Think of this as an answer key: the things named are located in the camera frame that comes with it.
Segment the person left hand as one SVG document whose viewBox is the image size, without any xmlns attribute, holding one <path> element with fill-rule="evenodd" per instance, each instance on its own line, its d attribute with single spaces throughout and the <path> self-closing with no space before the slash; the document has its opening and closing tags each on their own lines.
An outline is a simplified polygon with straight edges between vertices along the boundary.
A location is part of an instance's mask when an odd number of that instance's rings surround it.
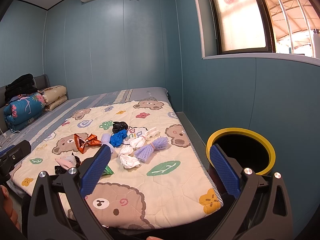
<svg viewBox="0 0 320 240">
<path fill-rule="evenodd" d="M 4 196 L 4 202 L 3 202 L 3 209 L 5 210 L 6 214 L 8 217 L 11 219 L 13 224 L 16 226 L 18 230 L 21 229 L 20 224 L 18 222 L 18 214 L 13 208 L 13 201 L 9 196 L 9 191 L 7 188 L 3 185 L 1 185 L 1 192 L 3 193 Z"/>
</svg>

